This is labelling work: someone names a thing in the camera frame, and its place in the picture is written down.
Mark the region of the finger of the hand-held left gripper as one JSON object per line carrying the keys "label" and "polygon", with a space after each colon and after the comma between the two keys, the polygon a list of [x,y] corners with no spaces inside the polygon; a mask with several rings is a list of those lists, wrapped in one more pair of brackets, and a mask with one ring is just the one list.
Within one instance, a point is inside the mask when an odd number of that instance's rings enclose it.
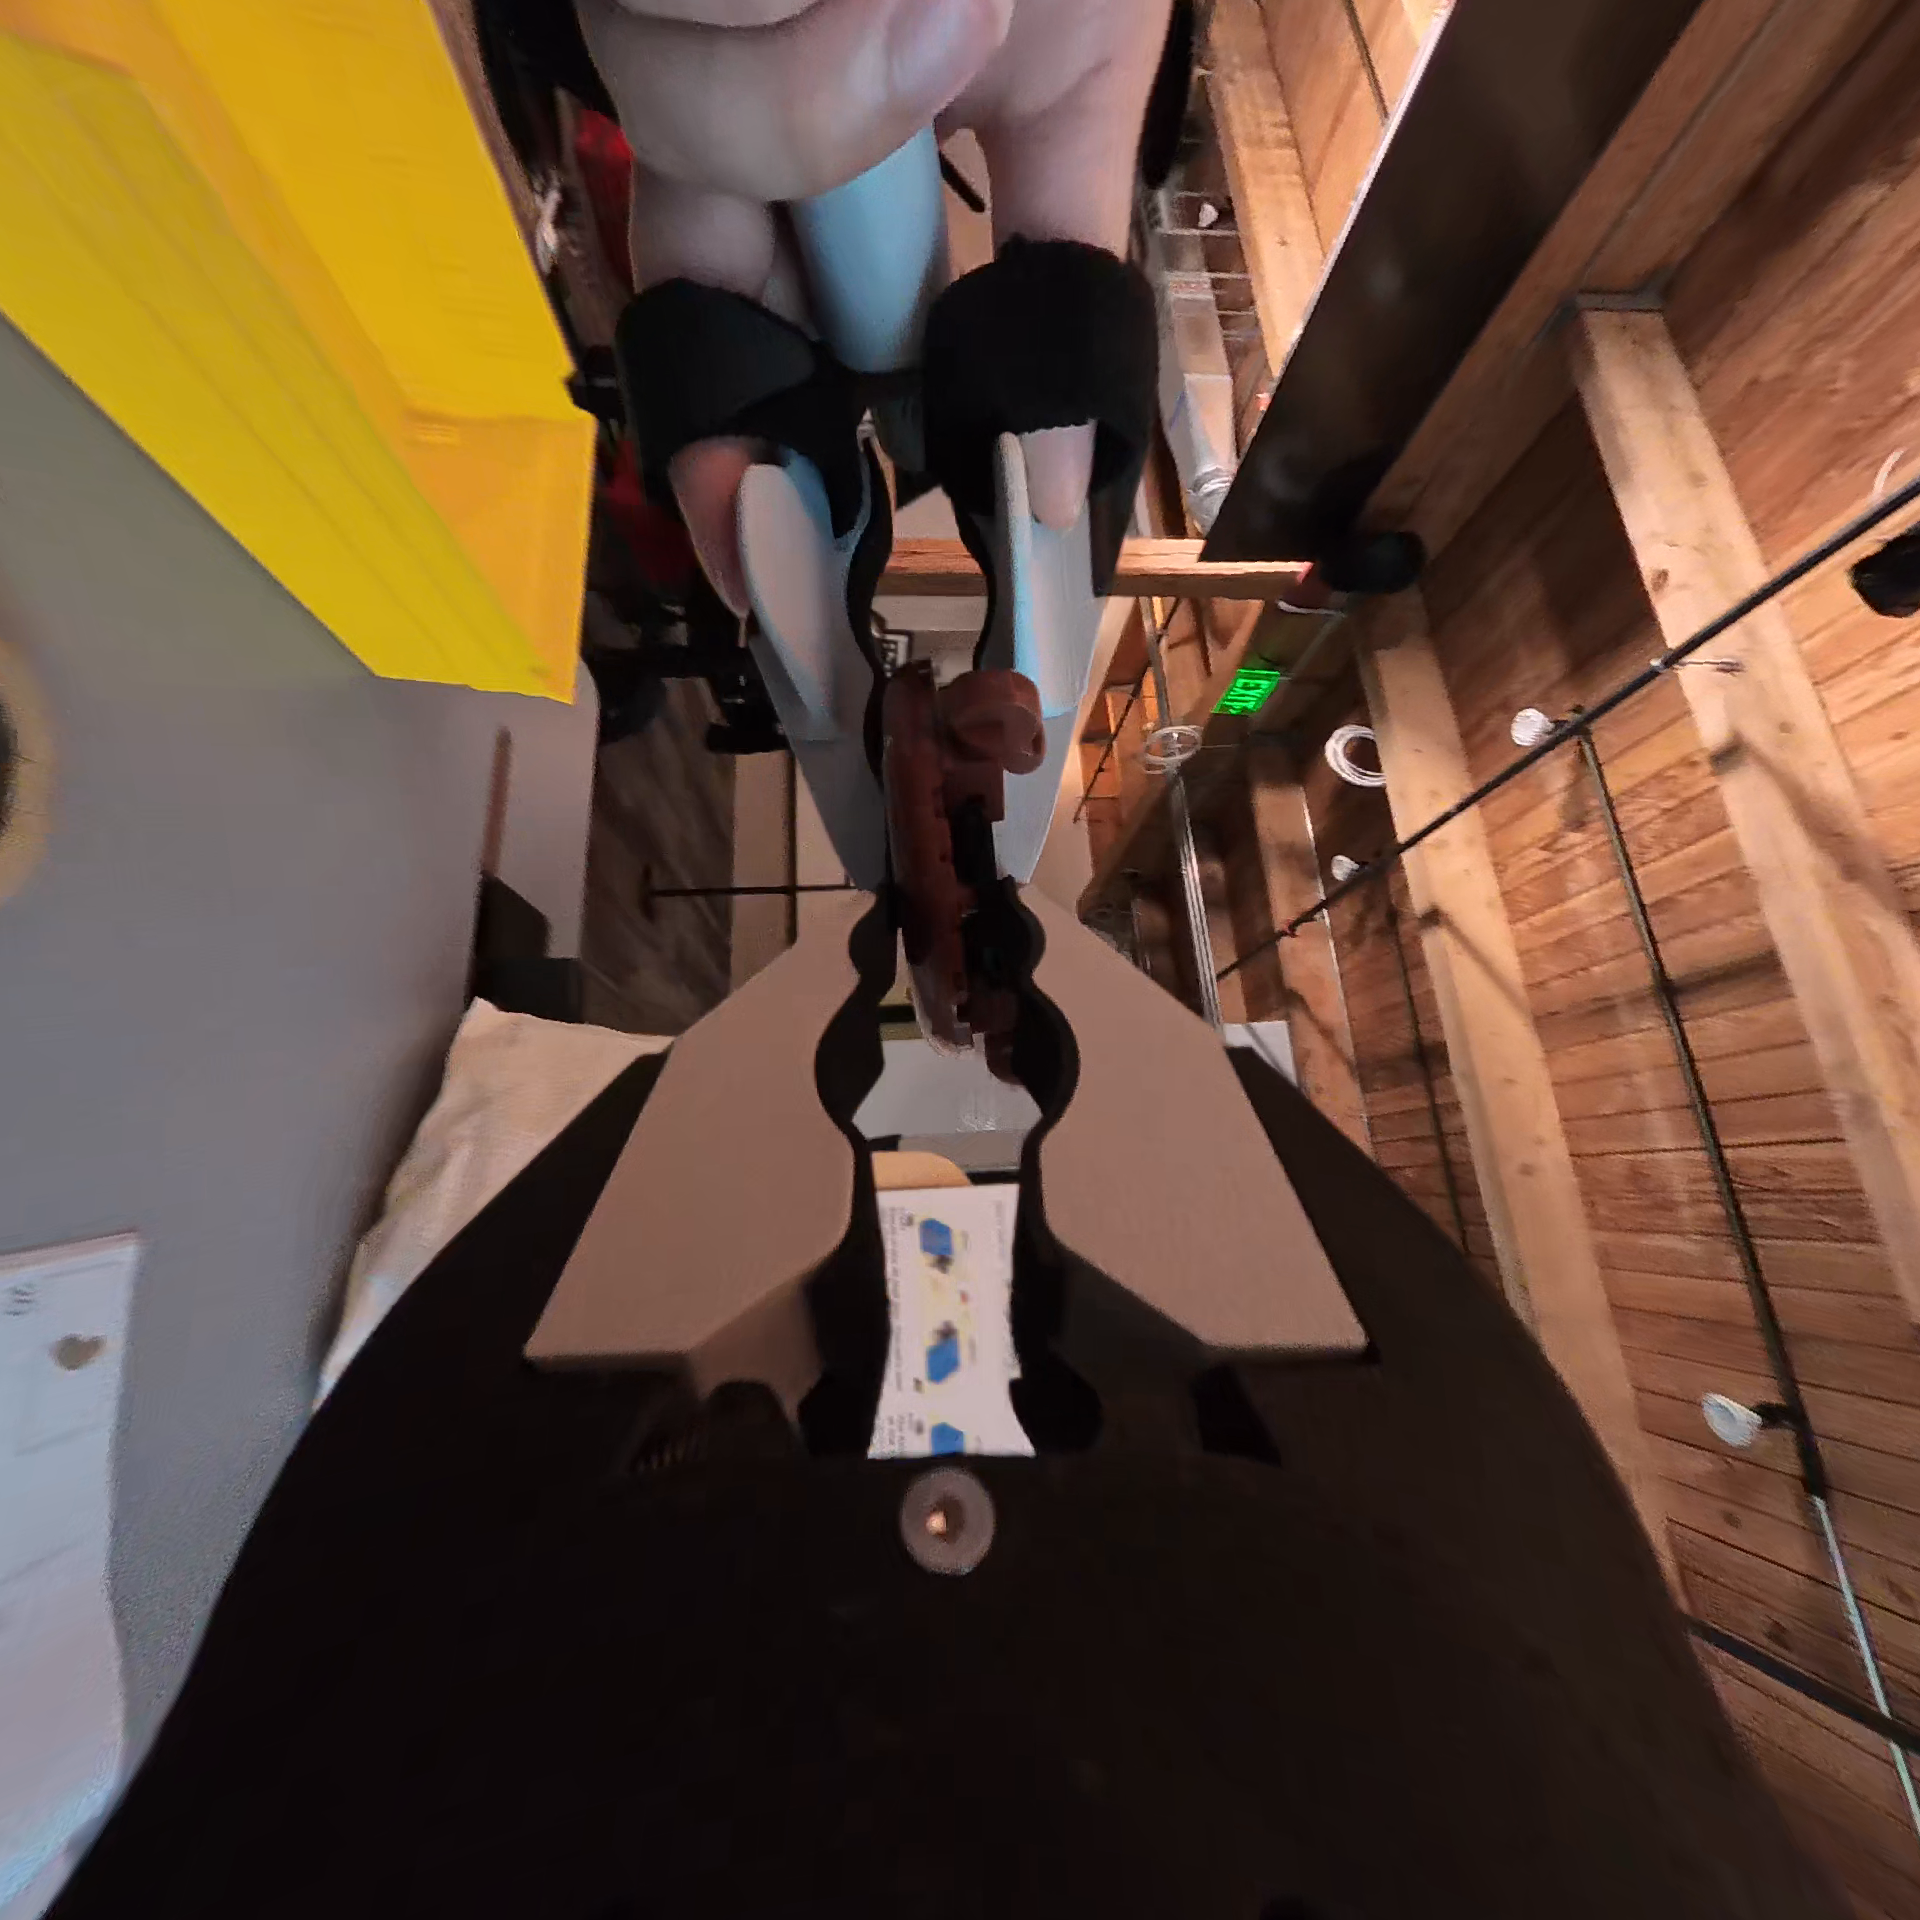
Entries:
{"label": "finger of the hand-held left gripper", "polygon": [[860,505],[853,530],[832,530],[825,481],[804,458],[753,467],[737,497],[753,658],[844,876],[873,893],[889,866],[868,741],[880,669],[849,603],[868,524]]}
{"label": "finger of the hand-held left gripper", "polygon": [[1105,589],[1096,588],[1096,514],[1084,503],[1062,530],[1033,514],[1020,435],[996,437],[992,492],[976,529],[987,538],[992,611],[978,666],[1008,667],[1041,695],[1043,756],[1035,771],[1008,774],[1004,817],[994,826],[998,870],[1028,883],[1049,839],[1067,767],[1077,764],[1088,685],[1098,666]]}

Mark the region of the silver ventilation duct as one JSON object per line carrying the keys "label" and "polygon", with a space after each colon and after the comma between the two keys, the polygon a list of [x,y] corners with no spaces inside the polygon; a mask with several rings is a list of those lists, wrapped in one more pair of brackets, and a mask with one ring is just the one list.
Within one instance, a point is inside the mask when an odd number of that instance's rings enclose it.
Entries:
{"label": "silver ventilation duct", "polygon": [[1242,399],[1259,373],[1253,279],[1233,215],[1176,183],[1142,199],[1142,263],[1160,306],[1160,419],[1200,534],[1212,532],[1242,460]]}

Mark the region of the white sheet blue pictures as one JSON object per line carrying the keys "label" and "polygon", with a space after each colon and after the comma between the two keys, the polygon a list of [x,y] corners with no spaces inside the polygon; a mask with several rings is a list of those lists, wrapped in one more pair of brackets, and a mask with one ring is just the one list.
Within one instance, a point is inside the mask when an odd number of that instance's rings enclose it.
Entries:
{"label": "white sheet blue pictures", "polygon": [[1013,1398],[1017,1188],[885,1190],[878,1222],[891,1332],[868,1455],[1033,1455]]}

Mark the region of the yellow plastic box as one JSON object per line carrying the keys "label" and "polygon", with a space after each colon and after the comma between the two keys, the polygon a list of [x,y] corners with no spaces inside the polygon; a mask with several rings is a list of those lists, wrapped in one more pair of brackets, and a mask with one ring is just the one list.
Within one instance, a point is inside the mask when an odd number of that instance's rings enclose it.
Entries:
{"label": "yellow plastic box", "polygon": [[5,318],[363,667],[568,705],[593,425],[433,4],[6,2]]}

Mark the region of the round brown brick base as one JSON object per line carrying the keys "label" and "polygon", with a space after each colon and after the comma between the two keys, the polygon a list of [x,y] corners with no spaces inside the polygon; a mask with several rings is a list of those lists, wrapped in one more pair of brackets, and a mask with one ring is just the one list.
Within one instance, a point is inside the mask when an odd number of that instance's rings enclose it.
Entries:
{"label": "round brown brick base", "polygon": [[880,700],[897,926],[922,1033],[976,1051],[1011,1085],[1028,939],[994,831],[1008,781],[1038,772],[1044,742],[1041,695],[1011,667],[939,684],[909,662]]}

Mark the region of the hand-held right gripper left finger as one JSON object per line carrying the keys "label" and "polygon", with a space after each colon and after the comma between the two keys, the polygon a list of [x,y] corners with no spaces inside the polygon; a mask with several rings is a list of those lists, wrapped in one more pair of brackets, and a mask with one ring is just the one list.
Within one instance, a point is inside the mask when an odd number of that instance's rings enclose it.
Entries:
{"label": "hand-held right gripper left finger", "polygon": [[696,1405],[755,1386],[809,1451],[870,1451],[889,1302],[850,1115],[880,1068],[894,933],[885,897],[832,893],[672,1041],[526,1339],[530,1367],[662,1377]]}

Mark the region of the grey desk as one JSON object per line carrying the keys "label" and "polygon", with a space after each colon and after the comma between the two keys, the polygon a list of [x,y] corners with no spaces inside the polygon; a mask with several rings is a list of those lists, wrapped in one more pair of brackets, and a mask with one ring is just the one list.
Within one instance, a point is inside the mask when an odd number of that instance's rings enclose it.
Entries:
{"label": "grey desk", "polygon": [[490,853],[576,951],[593,685],[378,678],[17,330],[5,654],[50,727],[5,901],[5,1250],[132,1231],[112,1605],[153,1745],[313,1405],[464,1014]]}

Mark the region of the open instruction booklet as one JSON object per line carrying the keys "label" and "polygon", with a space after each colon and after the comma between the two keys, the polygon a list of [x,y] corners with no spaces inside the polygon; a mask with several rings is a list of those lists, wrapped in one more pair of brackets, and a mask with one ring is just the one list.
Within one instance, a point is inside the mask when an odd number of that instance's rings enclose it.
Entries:
{"label": "open instruction booklet", "polygon": [[2,1261],[2,1914],[38,1915],[126,1753],[114,1433],[145,1242]]}

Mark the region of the person's left hand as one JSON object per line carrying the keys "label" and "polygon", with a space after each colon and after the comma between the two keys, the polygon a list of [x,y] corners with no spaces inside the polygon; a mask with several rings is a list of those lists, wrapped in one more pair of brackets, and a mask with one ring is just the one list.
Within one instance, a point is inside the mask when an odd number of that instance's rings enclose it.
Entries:
{"label": "person's left hand", "polygon": [[778,209],[968,131],[994,242],[1122,252],[1169,2],[584,2],[630,146],[636,290],[699,282],[802,321]]}

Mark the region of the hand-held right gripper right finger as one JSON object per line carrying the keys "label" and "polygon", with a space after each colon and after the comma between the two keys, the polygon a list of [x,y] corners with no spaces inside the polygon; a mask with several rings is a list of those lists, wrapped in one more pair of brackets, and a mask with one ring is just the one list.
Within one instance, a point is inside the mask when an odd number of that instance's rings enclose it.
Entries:
{"label": "hand-held right gripper right finger", "polygon": [[1370,1361],[1370,1334],[1197,1014],[1041,893],[1013,893],[1013,1036],[1038,1122],[1014,1225],[1014,1414],[1033,1450],[1196,1450],[1236,1379]]}

